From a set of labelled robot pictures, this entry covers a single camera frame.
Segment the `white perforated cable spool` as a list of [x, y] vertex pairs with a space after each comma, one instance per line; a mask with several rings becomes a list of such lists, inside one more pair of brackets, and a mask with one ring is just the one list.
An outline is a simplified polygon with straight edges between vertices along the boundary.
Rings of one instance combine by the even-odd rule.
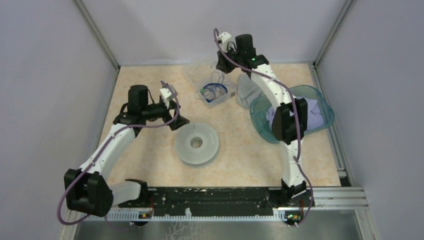
[[217, 131], [206, 123], [189, 123], [177, 130], [174, 148], [178, 158], [191, 166], [213, 161], [220, 149]]

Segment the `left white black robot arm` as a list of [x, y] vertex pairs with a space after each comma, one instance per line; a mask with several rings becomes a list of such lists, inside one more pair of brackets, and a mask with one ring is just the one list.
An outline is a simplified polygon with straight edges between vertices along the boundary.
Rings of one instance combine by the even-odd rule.
[[104, 217], [112, 207], [131, 201], [138, 207], [149, 203], [150, 193], [145, 181], [127, 179], [109, 185], [107, 179], [124, 153], [142, 129], [169, 127], [172, 131], [190, 121], [181, 116], [175, 88], [161, 83], [158, 102], [153, 100], [146, 85], [132, 85], [112, 126], [94, 153], [77, 169], [64, 174], [65, 192], [61, 204], [72, 211]]

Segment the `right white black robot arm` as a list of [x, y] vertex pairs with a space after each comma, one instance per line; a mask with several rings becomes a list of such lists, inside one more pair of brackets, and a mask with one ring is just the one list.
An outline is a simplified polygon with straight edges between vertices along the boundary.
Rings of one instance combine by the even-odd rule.
[[282, 195], [287, 206], [295, 206], [307, 191], [307, 178], [301, 167], [302, 140], [308, 126], [308, 104], [296, 98], [278, 80], [268, 59], [257, 54], [251, 34], [232, 37], [228, 32], [213, 30], [217, 45], [216, 68], [225, 74], [239, 68], [265, 94], [274, 109], [271, 131], [283, 155]]

